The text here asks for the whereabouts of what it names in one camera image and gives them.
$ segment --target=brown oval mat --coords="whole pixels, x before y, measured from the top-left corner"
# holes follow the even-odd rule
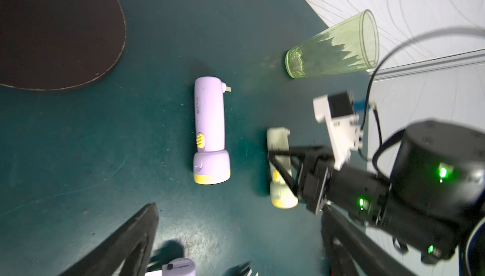
[[[93,84],[118,61],[125,40],[118,0],[0,0],[0,85]]]

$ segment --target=plastic cup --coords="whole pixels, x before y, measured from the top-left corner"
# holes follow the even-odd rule
[[[367,70],[378,59],[377,26],[365,10],[290,49],[285,63],[292,78],[302,78]]]

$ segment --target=yellow switch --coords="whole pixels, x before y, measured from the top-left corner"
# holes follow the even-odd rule
[[[278,170],[274,170],[273,171],[273,179],[275,180],[275,182],[279,182],[280,179],[281,179],[281,175],[280,173],[278,172]]]
[[[206,146],[206,140],[204,138],[204,135],[202,133],[197,134],[197,146],[199,148],[203,148]]]

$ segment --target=black cable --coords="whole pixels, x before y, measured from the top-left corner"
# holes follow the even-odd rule
[[[377,126],[377,134],[379,135],[379,146],[382,146],[382,132],[381,132],[381,122],[379,120],[379,113],[377,113],[377,108],[373,108],[375,124]]]
[[[389,137],[385,141],[385,143],[379,147],[379,149],[377,149],[377,152],[372,157],[372,165],[374,166],[374,169],[376,170],[378,177],[389,180],[389,178],[385,176],[384,173],[382,173],[381,170],[379,169],[379,166],[377,165],[377,161],[379,160],[379,157],[381,156],[382,153],[384,153],[385,150],[387,150],[391,146],[394,146],[395,144],[397,144],[403,139],[405,131],[406,129],[401,129],[396,133],[392,134],[392,136]]]
[[[379,146],[382,146],[381,121],[379,120],[379,113],[377,112],[377,107],[374,106],[372,108],[372,111],[374,112],[375,123],[377,125],[377,134],[379,135]],[[357,150],[357,152],[359,153],[359,156],[363,160],[365,160],[367,162],[372,161],[372,158],[367,158],[366,156],[364,156],[364,154],[362,154],[362,149]]]
[[[479,28],[470,28],[470,27],[451,27],[451,28],[444,28],[440,30],[435,30],[431,32],[426,32],[421,35],[418,35],[416,37],[410,38],[406,40],[405,42],[401,43],[391,51],[389,51],[384,58],[379,62],[377,67],[375,68],[374,72],[371,75],[371,78],[369,80],[369,84],[367,85],[367,93],[365,97],[365,104],[364,104],[364,116],[362,117],[362,124],[360,125],[360,129],[364,129],[365,121],[366,121],[366,116],[367,116],[367,106],[369,105],[369,96],[371,94],[371,88],[372,88],[372,83],[374,81],[375,74],[379,69],[382,67],[382,65],[389,59],[391,58],[392,55],[396,54],[397,52],[401,51],[405,47],[418,42],[422,40],[427,40],[431,39],[434,37],[440,37],[440,36],[446,36],[446,35],[469,35],[469,36],[478,36],[478,37],[484,37],[485,38],[485,30],[479,29]],[[361,151],[359,150],[359,154],[362,158],[364,158],[366,161],[369,161],[367,157],[362,155]]]

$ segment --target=scratch on table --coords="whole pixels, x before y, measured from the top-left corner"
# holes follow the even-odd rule
[[[129,155],[127,155],[127,156],[125,157],[125,159],[124,159],[124,160],[123,160],[123,162],[120,164],[120,166],[119,166],[119,167],[118,167],[118,168],[117,168],[117,169],[116,169],[116,170],[115,170],[115,171],[114,171],[114,172],[113,172],[113,173],[112,173],[112,174],[111,174],[109,177],[105,178],[105,179],[104,179],[102,182],[100,182],[100,183],[97,183],[97,184],[95,184],[95,185],[93,185],[93,186],[90,186],[90,187],[88,187],[88,188],[82,188],[82,189],[78,189],[78,190],[75,190],[75,191],[70,191],[70,192],[65,192],[65,193],[55,194],[55,195],[51,195],[51,196],[47,196],[47,197],[43,197],[43,198],[39,198],[39,199],[36,199],[36,200],[29,201],[29,202],[27,202],[27,203],[21,204],[21,205],[20,205],[20,206],[18,206],[18,207],[15,207],[15,208],[13,208],[13,209],[10,209],[9,211],[6,211],[6,212],[1,213],[1,214],[0,214],[0,217],[3,217],[3,216],[5,216],[5,215],[7,215],[7,214],[9,214],[9,213],[11,213],[11,212],[13,212],[13,211],[16,211],[16,210],[18,210],[18,209],[20,209],[20,208],[24,207],[24,206],[30,205],[30,204],[32,204],[32,203],[34,203],[34,202],[39,202],[39,201],[44,200],[44,199],[46,199],[46,198],[54,198],[54,197],[57,197],[57,196],[62,196],[62,195],[67,195],[67,194],[72,194],[72,193],[82,192],[82,191],[86,191],[86,190],[89,190],[89,189],[92,189],[92,188],[96,188],[97,186],[100,186],[101,184],[103,184],[103,183],[107,182],[107,181],[108,181],[108,180],[109,180],[111,177],[113,177],[113,176],[114,176],[114,175],[115,175],[115,174],[116,174],[116,173],[117,173],[117,172],[118,172],[118,171],[121,169],[121,167],[123,167],[123,165],[125,164],[125,162],[126,162],[126,160],[128,159],[128,157],[129,157]]]

